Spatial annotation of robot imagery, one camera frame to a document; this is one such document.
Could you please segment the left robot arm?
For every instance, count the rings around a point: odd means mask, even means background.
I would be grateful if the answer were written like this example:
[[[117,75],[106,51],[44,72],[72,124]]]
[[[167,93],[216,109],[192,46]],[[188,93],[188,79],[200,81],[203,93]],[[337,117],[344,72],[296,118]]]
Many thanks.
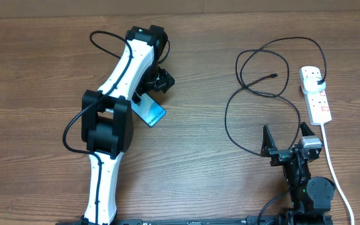
[[[133,138],[133,114],[153,127],[166,112],[147,93],[166,93],[175,83],[160,67],[170,49],[163,27],[134,26],[124,42],[109,78],[97,91],[87,90],[82,97],[81,139],[89,153],[91,182],[81,224],[113,224],[119,165]]]

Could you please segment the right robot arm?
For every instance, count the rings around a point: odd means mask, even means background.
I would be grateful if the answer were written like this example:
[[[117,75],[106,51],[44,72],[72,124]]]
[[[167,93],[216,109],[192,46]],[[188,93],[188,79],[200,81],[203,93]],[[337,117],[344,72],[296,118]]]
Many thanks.
[[[312,177],[308,164],[319,158],[324,143],[305,122],[299,125],[302,137],[290,149],[280,150],[267,125],[263,127],[261,156],[270,158],[271,166],[281,166],[287,182],[287,191],[270,200],[257,216],[258,224],[332,224],[331,210],[335,184],[322,176]],[[271,219],[263,212],[277,199],[289,194],[292,206],[282,208]]]

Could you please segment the Galaxy smartphone with blue screen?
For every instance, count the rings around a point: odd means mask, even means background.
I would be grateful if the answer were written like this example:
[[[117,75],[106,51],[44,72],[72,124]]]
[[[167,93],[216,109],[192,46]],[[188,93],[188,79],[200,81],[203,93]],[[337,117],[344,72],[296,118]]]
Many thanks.
[[[131,101],[132,110],[152,128],[166,115],[166,110],[147,93],[139,98],[137,103]]]

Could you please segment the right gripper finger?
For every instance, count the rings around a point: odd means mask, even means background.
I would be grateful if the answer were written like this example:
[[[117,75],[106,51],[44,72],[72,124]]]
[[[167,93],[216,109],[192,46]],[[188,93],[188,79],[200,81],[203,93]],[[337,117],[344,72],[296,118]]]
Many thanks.
[[[269,151],[275,151],[277,149],[268,125],[263,126],[263,140],[261,146],[262,153],[268,153]]]
[[[302,136],[315,136],[316,134],[309,128],[309,126],[305,123],[302,122],[299,125],[299,128],[301,130]]]

